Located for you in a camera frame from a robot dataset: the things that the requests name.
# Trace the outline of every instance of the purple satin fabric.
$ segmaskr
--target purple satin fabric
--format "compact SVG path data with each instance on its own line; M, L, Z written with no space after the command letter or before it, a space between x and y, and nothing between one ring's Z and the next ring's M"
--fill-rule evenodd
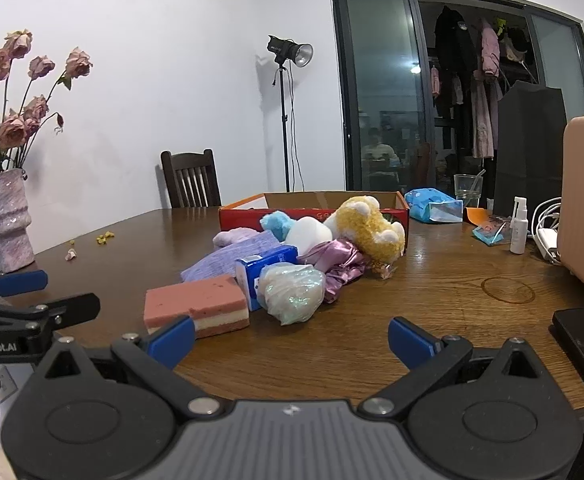
M349 240L338 238L323 242L307 254L297 258L299 264L310 264L325 273L325 303L339 297L343 285L355 280L365 272L367 258Z

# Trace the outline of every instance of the sliding glass door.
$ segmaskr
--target sliding glass door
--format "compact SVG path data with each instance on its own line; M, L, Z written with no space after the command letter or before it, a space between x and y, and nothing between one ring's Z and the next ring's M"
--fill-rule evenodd
M406 192L432 177L429 65L415 2L335 0L349 189Z
M560 88L568 121L584 116L584 37L580 26L555 14L528 8L540 83Z

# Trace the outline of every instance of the gray ridged panel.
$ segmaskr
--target gray ridged panel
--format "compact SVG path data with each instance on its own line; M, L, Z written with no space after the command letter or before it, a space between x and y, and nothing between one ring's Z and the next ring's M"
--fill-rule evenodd
M240 400L230 415L189 424L139 480L443 480L389 422L343 400Z

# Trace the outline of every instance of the vase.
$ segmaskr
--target vase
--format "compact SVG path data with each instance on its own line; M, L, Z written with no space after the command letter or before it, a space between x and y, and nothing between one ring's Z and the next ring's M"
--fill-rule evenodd
M1 172L0 258L3 272L21 269L34 261L34 251L25 231L31 223L22 170Z

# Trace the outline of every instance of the black paper bag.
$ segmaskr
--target black paper bag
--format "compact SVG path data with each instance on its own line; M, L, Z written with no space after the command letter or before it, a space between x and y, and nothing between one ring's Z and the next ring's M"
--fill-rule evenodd
M499 101L494 214L510 216L521 196L531 222L537 205L560 196L565 126L559 88L517 81Z

